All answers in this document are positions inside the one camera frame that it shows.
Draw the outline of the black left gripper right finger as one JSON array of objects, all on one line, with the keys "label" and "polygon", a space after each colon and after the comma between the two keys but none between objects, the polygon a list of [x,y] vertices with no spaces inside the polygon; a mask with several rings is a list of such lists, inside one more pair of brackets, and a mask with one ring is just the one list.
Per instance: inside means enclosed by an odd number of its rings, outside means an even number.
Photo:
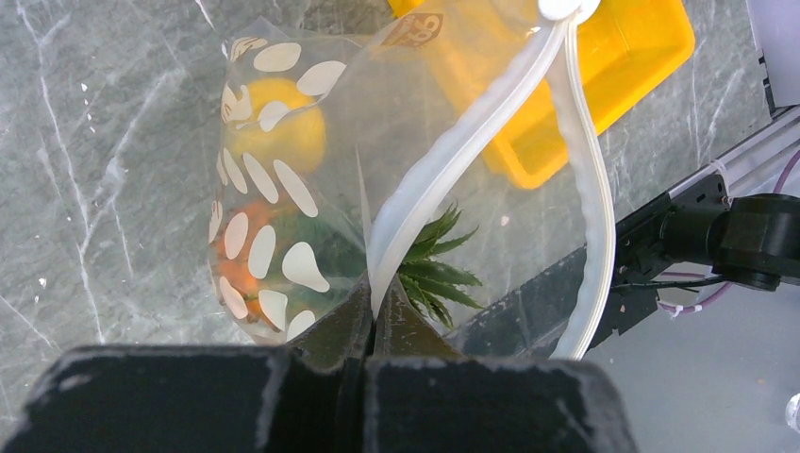
[{"label": "black left gripper right finger", "polygon": [[369,452],[634,452],[625,405],[584,361],[465,358],[394,281],[365,364]]}]

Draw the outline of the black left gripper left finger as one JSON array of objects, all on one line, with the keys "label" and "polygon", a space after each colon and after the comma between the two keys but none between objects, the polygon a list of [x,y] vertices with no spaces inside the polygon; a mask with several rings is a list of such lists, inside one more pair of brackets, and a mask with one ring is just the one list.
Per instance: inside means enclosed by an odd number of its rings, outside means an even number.
[{"label": "black left gripper left finger", "polygon": [[279,346],[82,346],[30,392],[5,452],[358,452],[370,288]]}]

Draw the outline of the orange toy pineapple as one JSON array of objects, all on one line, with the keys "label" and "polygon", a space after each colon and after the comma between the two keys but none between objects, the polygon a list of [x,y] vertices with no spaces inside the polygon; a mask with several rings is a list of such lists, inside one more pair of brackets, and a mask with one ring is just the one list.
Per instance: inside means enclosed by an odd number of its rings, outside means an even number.
[{"label": "orange toy pineapple", "polygon": [[[212,273],[221,305],[257,333],[284,334],[304,318],[330,312],[366,271],[362,246],[334,226],[287,204],[255,201],[227,223],[216,207],[209,226]],[[480,279],[440,259],[464,245],[473,231],[455,236],[462,214],[450,205],[428,222],[402,258],[397,275],[411,306],[424,317],[452,327],[448,303],[471,309],[467,293]]]}]

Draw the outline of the clear polka-dot zip bag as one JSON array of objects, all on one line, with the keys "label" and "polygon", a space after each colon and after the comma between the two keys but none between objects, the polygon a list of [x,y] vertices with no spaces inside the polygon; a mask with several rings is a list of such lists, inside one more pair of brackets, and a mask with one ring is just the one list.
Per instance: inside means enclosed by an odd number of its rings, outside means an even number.
[{"label": "clear polka-dot zip bag", "polygon": [[[362,246],[366,271],[355,285],[369,285],[371,312],[378,313],[391,284],[400,283],[401,260],[423,227],[455,204],[462,214],[453,235],[474,236],[440,259],[480,279],[481,286],[466,290],[479,306],[448,303],[452,327],[422,315],[440,331],[455,331],[541,268],[557,243],[583,243],[587,258],[575,306],[553,352],[559,359],[581,359],[607,304],[616,245],[608,174],[577,54],[577,28],[599,5],[534,2],[537,32],[462,113],[422,57],[385,43],[397,19],[372,36],[285,30],[264,19],[239,32],[225,53],[224,85],[294,81],[324,115],[325,155],[306,174],[279,159],[271,167],[249,154],[236,159],[224,147],[221,117],[208,245],[216,207],[227,223],[255,201],[287,204]],[[521,189],[490,171],[481,154],[543,81],[568,161],[539,188]],[[211,264],[209,245],[211,281],[221,305]],[[284,334],[257,333],[221,306],[264,344],[288,343],[326,315],[304,318],[301,327]]]}]

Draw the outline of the yellow toy pear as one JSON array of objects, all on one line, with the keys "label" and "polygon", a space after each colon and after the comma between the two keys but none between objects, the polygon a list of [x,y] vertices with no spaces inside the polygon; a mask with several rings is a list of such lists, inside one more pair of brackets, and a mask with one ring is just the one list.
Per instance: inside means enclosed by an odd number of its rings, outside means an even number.
[{"label": "yellow toy pear", "polygon": [[286,78],[262,78],[221,97],[224,147],[236,159],[249,154],[271,167],[279,159],[300,174],[316,170],[325,155],[325,118],[314,99]]}]

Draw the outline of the yellow plastic tray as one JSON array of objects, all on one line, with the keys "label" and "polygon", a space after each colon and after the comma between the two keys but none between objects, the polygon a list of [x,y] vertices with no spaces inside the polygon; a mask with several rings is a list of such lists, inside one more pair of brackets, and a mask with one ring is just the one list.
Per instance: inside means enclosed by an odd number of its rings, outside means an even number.
[{"label": "yellow plastic tray", "polygon": [[[462,113],[538,30],[534,1],[392,1],[385,43],[413,49]],[[689,59],[694,35],[680,1],[602,1],[577,28],[583,91],[601,133]],[[568,161],[543,81],[481,154],[521,189],[537,189]]]}]

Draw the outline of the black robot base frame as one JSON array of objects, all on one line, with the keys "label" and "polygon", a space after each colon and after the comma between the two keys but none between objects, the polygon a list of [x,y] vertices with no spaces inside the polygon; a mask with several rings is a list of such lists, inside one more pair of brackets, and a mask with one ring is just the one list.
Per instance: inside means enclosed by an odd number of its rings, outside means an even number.
[{"label": "black robot base frame", "polygon": [[[678,263],[707,266],[695,290],[732,283],[773,292],[799,282],[799,199],[783,193],[733,196],[719,175],[677,195],[664,193],[616,227],[611,292],[590,343],[622,334],[659,303],[657,277]],[[574,309],[586,252],[574,253],[508,292],[449,334],[467,356],[547,356]]]}]

